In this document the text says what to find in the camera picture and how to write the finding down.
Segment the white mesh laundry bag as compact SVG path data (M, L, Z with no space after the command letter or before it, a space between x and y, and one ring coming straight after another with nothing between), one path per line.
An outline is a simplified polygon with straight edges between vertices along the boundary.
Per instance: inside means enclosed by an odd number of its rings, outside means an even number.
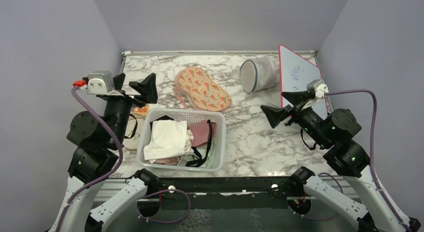
M239 79L243 90L253 93L274 88L280 83L280 71L268 55L245 60L239 68Z

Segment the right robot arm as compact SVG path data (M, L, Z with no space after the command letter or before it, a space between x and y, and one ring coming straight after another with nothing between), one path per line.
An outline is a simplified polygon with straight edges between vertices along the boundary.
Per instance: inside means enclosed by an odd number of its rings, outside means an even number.
M396 205L382 186L374 169L374 155L354 141L361 130L355 116L348 109L339 108L321 118L312 105L329 95L327 89L283 92L289 105L276 108L262 105L270 126L281 122L286 126L297 124L314 144L325 149L327 164L353 188L359 196L356 202L341 191L327 185L306 167L291 175L289 191L300 196L304 192L335 210L359 232L416 232L421 223L407 216Z

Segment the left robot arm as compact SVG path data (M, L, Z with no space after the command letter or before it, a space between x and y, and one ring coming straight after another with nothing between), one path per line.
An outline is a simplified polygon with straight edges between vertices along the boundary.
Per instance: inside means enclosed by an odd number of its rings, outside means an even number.
M76 146L68 168L65 196L50 230L52 232L104 232L123 211L142 197L159 191L158 177L140 169L123 189L94 207L106 179L123 161L123 141L133 106L144 107L158 100L156 75L131 81L137 95L123 89L125 74L113 76L96 71L75 81L71 94L84 107L70 123L67 139Z

